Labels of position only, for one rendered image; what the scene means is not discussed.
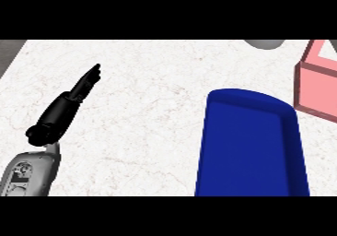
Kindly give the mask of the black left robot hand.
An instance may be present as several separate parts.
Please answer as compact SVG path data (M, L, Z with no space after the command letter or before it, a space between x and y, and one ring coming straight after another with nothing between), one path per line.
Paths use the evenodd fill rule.
M96 64L87 71L70 91L65 91L54 100L36 125L27 130L29 143L42 147L55 144L74 121L80 105L86 100L90 91L101 80L101 64Z

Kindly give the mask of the blue tray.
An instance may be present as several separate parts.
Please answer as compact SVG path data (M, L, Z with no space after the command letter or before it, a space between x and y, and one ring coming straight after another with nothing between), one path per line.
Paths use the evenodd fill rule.
M297 112L260 92L210 92L198 196L311 194Z

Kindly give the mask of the pink cardboard box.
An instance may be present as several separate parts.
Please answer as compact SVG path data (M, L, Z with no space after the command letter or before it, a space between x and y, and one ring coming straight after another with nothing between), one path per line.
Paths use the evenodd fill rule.
M294 107L337 123L337 61L320 56L326 40L310 40L294 73Z

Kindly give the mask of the grey rounded object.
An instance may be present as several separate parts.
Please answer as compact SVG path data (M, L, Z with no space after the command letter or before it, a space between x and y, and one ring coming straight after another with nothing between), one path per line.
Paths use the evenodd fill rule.
M247 42L258 49L273 50L283 44L283 40L247 40Z

